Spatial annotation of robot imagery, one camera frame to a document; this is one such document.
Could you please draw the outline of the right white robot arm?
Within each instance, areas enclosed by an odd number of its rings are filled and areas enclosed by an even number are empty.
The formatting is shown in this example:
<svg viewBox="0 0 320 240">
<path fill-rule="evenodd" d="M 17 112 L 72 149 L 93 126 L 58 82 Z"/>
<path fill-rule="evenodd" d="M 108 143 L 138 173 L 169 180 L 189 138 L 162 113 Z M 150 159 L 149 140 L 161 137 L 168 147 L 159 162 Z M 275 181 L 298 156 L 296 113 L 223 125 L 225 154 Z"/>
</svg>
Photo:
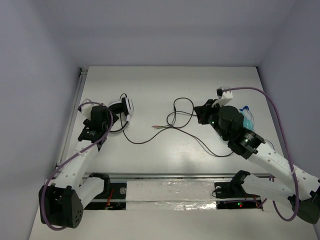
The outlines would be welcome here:
<svg viewBox="0 0 320 240">
<path fill-rule="evenodd" d="M 218 199 L 265 197 L 282 204 L 303 221 L 316 224 L 320 219 L 320 180 L 275 151 L 265 139 L 244 127 L 244 115 L 234 106 L 222 106 L 216 99 L 194 107 L 198 123 L 211 125 L 236 155 L 254 163 L 276 178 L 276 182 L 240 170 L 231 181 L 217 183 Z"/>
</svg>

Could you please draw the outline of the white black headphones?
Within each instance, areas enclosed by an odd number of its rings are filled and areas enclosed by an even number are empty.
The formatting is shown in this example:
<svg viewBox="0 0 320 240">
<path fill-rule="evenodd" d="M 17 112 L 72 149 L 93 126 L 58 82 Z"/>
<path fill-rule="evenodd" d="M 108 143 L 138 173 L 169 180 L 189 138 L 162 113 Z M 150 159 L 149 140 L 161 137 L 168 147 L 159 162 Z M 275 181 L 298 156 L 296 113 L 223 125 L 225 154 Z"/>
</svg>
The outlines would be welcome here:
<svg viewBox="0 0 320 240">
<path fill-rule="evenodd" d="M 126 93 L 123 93 L 119 99 L 114 99 L 108 103 L 107 107 L 112 111 L 116 116 L 119 115 L 119 118 L 124 114 L 126 117 L 124 125 L 121 125 L 120 129 L 111 130 L 110 133 L 118 134 L 123 132 L 128 126 L 133 117 L 135 108 L 132 99 L 128 97 Z"/>
</svg>

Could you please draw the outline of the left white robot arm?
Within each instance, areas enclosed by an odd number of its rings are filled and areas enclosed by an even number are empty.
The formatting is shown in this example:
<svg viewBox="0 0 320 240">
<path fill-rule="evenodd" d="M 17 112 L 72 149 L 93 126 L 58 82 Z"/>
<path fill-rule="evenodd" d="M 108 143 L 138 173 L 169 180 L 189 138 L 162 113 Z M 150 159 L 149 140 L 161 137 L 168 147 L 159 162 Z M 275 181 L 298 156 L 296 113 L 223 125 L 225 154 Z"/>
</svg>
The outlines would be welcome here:
<svg viewBox="0 0 320 240">
<path fill-rule="evenodd" d="M 40 219 L 51 230 L 77 228 L 85 207 L 95 197 L 111 193 L 108 174 L 93 172 L 87 180 L 83 177 L 117 120 L 109 107 L 93 106 L 89 118 L 83 122 L 73 155 L 54 170 L 39 190 Z"/>
</svg>

